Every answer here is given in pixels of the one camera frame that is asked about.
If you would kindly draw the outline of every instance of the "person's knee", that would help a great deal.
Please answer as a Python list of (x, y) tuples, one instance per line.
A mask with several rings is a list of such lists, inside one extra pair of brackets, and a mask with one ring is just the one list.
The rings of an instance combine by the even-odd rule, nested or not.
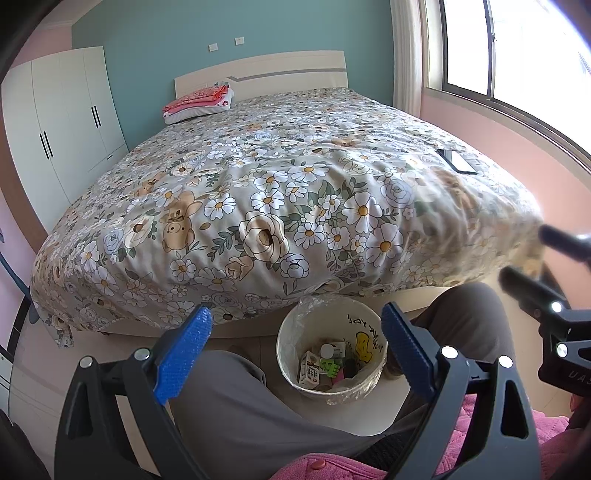
[(491, 286), (479, 281), (458, 285), (457, 287), (450, 288), (447, 292), (457, 298), (499, 300), (499, 296)]
[(481, 282), (465, 283), (446, 292), (441, 304), (442, 310), (450, 318), (467, 324), (488, 323), (491, 328), (506, 322), (501, 299), (487, 284)]
[(219, 379), (224, 376), (224, 372), (230, 370), (231, 364), (235, 362), (235, 356), (230, 352), (223, 350), (206, 350), (201, 352), (195, 360), (187, 383), (204, 387), (211, 382), (219, 382)]

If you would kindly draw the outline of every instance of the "floral bedspread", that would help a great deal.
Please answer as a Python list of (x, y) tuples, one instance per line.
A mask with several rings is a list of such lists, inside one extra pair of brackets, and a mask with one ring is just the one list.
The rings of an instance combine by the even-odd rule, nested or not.
[[(436, 149), (458, 151), (477, 176)], [(540, 264), (528, 190), (463, 141), (347, 89), (263, 96), (165, 128), (65, 213), (31, 293), (59, 345), (119, 319), (216, 324), (304, 295), (452, 286)]]

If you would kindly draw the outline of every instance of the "white cabinet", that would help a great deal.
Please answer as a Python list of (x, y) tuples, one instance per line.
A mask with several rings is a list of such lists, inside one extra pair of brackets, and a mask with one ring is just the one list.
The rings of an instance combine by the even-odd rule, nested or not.
[(11, 69), (2, 83), (2, 111), (18, 175), (47, 231), (128, 152), (102, 47)]
[(2, 83), (4, 128), (29, 202), (43, 227), (51, 231), (70, 202), (53, 169), (39, 127), (31, 66), (28, 62), (9, 70)]
[(95, 109), (96, 120), (99, 124), (100, 136), (103, 139), (107, 153), (110, 155), (125, 144), (119, 119), (111, 96), (111, 87), (107, 77), (105, 52), (103, 47), (83, 48), (84, 67), (90, 99)]
[[(107, 156), (107, 150), (94, 120), (82, 52), (80, 50), (65, 51), (60, 53), (59, 57), (61, 85), (64, 92), (67, 92), (64, 104), (70, 120), (70, 135), (76, 142), (76, 151), (84, 153), (82, 157), (76, 155), (68, 163), (60, 166), (60, 169), (77, 170), (83, 178), (88, 178), (87, 181), (78, 183), (90, 185), (93, 179), (89, 178), (89, 171)], [(70, 201), (73, 202), (84, 193), (86, 187), (80, 188), (81, 186), (79, 185), (72, 194), (66, 190)]]

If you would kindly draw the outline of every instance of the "button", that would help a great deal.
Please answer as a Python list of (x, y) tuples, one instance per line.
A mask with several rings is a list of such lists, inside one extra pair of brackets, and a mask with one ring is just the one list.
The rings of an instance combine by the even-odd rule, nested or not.
[(326, 466), (326, 460), (316, 460), (314, 463), (312, 463), (312, 465), (310, 465), (310, 468), (312, 468), (312, 470), (321, 470)]

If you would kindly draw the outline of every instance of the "blue clamp pad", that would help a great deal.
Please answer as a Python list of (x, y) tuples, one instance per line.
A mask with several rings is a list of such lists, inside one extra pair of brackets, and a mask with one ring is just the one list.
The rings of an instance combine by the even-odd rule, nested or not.
[(382, 332), (411, 389), (430, 402), (436, 393), (437, 342), (427, 330), (411, 325), (393, 302), (382, 309)]
[(194, 310), (178, 329), (174, 343), (157, 365), (154, 395), (161, 405), (178, 397), (195, 360), (212, 332), (212, 314), (205, 307)]

